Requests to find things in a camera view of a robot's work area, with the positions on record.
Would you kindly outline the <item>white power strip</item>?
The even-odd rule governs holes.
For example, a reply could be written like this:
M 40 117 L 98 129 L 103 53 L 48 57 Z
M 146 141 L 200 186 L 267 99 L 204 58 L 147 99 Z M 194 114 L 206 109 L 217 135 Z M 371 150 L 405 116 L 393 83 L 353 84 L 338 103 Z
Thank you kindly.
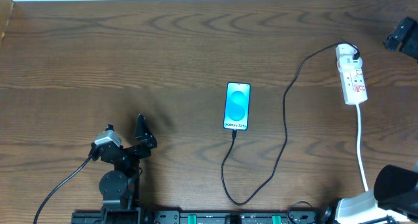
M 337 58 L 344 55 L 353 56 L 353 59 L 360 57 L 356 46 L 339 44 L 336 47 L 336 65 Z M 356 105 L 368 100 L 362 68 L 351 72 L 339 71 L 339 73 L 345 104 Z

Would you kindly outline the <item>blue Galaxy smartphone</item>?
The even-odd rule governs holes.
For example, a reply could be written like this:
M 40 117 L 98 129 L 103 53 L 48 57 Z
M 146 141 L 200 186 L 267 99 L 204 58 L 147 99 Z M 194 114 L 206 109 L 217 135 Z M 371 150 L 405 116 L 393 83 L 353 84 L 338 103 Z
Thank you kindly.
M 237 131 L 248 129 L 251 85 L 229 82 L 225 98 L 223 128 Z

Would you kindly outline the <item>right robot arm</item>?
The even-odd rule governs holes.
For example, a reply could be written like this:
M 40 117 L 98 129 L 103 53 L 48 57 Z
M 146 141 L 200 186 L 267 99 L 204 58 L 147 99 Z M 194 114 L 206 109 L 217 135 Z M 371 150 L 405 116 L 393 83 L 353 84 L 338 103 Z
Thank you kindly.
M 348 42 L 336 47 L 336 65 L 340 73 L 344 102 L 357 111 L 356 154 L 364 192 L 340 199 L 329 206 L 322 223 L 401 223 L 417 222 L 417 168 L 408 170 L 387 165 L 369 188 L 361 155 L 362 119 L 360 104 L 368 99 L 359 49 Z

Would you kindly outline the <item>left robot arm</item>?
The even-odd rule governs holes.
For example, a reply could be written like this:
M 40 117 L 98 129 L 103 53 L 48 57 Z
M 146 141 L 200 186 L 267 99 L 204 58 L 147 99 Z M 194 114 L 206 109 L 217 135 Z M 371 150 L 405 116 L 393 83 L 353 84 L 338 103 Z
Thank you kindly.
M 125 148 L 113 125 L 97 135 L 91 144 L 89 156 L 110 163 L 114 169 L 107 172 L 99 182 L 103 196 L 101 223 L 152 223 L 152 215 L 138 206 L 138 185 L 142 169 L 141 159 L 151 155 L 157 147 L 157 140 L 149 130 L 145 117 L 138 115 L 135 126 L 136 146 Z

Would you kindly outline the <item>white USB charger plug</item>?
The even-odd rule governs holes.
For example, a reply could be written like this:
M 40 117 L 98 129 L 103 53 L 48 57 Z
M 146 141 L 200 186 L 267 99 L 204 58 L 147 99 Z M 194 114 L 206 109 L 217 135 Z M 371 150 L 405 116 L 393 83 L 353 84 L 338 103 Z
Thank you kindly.
M 362 59 L 353 59 L 353 56 L 344 55 L 337 58 L 337 68 L 340 72 L 351 72 L 362 68 Z

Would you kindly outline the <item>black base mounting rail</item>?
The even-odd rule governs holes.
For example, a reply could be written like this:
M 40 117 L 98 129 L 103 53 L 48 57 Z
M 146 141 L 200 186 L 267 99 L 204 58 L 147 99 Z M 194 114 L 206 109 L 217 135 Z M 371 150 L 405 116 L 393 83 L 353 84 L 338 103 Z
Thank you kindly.
M 314 211 L 290 212 L 181 212 L 153 211 L 143 208 L 129 211 L 75 212 L 71 224 L 310 224 L 320 223 Z

